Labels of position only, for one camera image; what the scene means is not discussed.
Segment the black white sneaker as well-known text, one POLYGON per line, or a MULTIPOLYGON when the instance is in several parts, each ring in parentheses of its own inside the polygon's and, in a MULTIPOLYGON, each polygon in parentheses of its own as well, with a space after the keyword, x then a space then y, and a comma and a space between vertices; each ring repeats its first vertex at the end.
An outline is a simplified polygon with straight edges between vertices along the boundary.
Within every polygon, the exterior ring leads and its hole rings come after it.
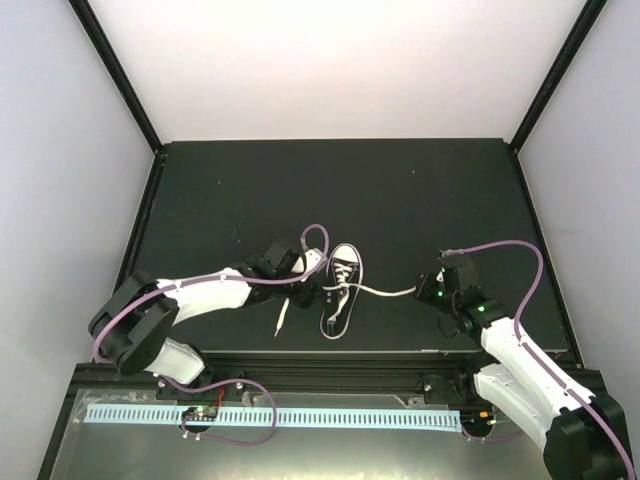
POLYGON ((337 245, 325 267, 325 304, 320 331, 328 340, 338 340, 349 328, 351 314, 364 278, 359 250, 351 243, 337 245))

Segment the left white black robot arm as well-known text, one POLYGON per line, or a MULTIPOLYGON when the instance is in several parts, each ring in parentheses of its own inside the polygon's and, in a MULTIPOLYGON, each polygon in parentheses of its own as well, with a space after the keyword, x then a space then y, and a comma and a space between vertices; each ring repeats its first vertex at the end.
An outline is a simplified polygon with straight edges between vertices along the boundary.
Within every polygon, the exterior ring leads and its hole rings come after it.
POLYGON ((187 320, 283 298, 308 306, 317 291, 310 279, 326 253, 278 240, 262 255, 217 272, 184 279, 132 274, 90 321, 93 356, 131 376, 148 372, 168 377, 193 399, 207 397, 215 376, 197 348, 170 337, 187 320))

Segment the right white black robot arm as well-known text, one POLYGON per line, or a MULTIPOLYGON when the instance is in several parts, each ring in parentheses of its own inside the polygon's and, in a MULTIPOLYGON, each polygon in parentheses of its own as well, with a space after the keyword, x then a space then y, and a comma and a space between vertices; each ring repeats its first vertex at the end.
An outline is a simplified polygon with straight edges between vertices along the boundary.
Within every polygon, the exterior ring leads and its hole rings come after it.
POLYGON ((446 252, 439 262, 418 277, 415 299, 451 317, 494 359, 457 374, 457 396, 503 412, 540 449, 553 479, 635 478, 622 406, 574 379, 487 297, 469 256, 446 252))

